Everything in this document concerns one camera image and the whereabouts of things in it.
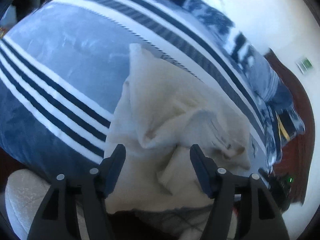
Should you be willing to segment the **beige knit sweater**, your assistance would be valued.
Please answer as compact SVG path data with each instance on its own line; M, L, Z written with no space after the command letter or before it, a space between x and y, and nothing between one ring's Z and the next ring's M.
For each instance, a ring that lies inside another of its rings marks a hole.
M109 156L123 144L126 159L107 211L209 205L190 161L191 146L199 145L219 166L248 170L249 137L248 118L216 87L131 44L130 74L105 148Z

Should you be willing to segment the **dark wooden headboard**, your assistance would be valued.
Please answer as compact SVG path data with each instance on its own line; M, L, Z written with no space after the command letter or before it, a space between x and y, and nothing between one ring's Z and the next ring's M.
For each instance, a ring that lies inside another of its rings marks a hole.
M303 204L316 135L311 102L298 77L278 59L272 50L265 54L265 58L288 88L293 99L292 108L279 115L283 156L273 169L278 176L291 176L289 200L292 203Z

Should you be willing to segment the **dark blue patterned pillow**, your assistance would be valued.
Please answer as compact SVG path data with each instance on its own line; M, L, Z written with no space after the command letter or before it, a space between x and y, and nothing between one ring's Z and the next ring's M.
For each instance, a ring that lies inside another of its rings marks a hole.
M270 102L259 98L259 107L265 130L266 163L272 167L281 161L284 146L305 133L305 125L294 108L291 92L282 82Z

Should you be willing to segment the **grey striped pillow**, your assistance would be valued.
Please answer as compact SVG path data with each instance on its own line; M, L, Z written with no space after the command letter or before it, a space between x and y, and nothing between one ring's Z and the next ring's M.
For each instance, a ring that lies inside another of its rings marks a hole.
M243 58L241 66L253 91L265 102L270 102L276 95L280 79L267 59L252 50Z

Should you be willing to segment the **blue striped bed blanket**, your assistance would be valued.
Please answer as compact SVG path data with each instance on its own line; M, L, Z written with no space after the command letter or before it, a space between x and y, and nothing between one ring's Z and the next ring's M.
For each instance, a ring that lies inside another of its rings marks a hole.
M217 85L250 122L267 166L258 95L212 34L169 0L52 0L1 40L1 148L47 180L99 165L129 75L129 45Z

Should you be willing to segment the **white crumpled duvet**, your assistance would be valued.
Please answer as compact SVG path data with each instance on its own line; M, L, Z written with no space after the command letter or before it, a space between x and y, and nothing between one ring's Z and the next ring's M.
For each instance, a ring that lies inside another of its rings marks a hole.
M226 14L225 0L210 0L211 6Z

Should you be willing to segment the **blue patterned rolled quilt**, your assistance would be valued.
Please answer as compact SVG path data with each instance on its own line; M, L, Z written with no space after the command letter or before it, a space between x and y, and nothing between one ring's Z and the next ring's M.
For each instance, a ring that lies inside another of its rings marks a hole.
M265 58L251 45L244 34L217 7L203 0L169 0L192 14L212 34L224 54L242 69L256 67Z

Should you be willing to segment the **white green wall thermostat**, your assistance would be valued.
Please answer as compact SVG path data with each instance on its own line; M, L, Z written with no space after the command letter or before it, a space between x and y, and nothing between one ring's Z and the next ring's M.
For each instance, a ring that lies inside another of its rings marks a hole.
M303 57L296 62L299 70L305 74L313 69L313 65L307 57Z

